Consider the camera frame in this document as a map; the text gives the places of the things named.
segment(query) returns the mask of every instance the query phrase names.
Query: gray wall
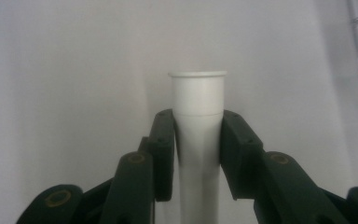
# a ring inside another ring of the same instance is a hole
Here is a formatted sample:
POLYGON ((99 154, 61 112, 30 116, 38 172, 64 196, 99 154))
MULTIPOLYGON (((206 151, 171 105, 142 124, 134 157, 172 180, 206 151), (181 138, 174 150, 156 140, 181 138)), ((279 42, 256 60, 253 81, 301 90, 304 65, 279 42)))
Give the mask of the gray wall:
MULTIPOLYGON (((228 70, 226 109, 345 196, 358 184, 357 67, 347 6, 326 2, 0 1, 0 223, 51 186, 110 178, 171 107, 169 71, 228 70)), ((158 223, 179 223, 175 186, 158 223)), ((256 223, 223 174, 220 198, 220 223, 256 223)))

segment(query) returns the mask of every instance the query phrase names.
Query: white cylindrical object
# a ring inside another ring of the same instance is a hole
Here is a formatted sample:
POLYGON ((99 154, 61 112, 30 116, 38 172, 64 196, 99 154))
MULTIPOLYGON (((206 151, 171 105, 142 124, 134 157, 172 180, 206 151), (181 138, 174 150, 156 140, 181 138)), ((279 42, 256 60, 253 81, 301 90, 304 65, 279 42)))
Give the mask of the white cylindrical object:
POLYGON ((219 139, 226 73, 170 73, 182 224, 218 222, 219 139))

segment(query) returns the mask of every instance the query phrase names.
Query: white plastic pipe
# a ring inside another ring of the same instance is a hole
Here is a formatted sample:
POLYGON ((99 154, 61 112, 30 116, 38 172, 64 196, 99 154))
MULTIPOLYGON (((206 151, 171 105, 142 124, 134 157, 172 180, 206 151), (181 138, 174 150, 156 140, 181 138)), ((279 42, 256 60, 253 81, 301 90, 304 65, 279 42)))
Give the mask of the white plastic pipe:
POLYGON ((227 72, 169 73, 179 155, 182 224, 217 224, 219 138, 227 72))

